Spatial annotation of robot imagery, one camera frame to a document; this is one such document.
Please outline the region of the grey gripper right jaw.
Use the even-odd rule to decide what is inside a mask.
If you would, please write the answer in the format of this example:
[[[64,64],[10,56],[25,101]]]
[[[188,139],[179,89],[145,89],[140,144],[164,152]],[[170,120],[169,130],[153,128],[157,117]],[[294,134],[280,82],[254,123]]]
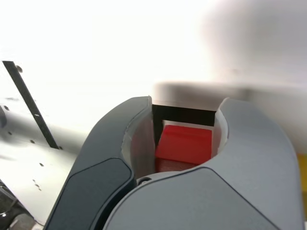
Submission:
[[[299,167],[283,130],[252,104],[225,99],[213,157],[150,180],[115,207],[106,230],[301,230]]]

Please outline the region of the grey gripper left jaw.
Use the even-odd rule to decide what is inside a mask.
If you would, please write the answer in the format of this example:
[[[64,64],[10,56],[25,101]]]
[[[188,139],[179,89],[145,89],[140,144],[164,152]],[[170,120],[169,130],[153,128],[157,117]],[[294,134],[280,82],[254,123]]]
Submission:
[[[155,171],[152,99],[133,97],[90,131],[46,222],[47,230],[101,230],[113,208]]]

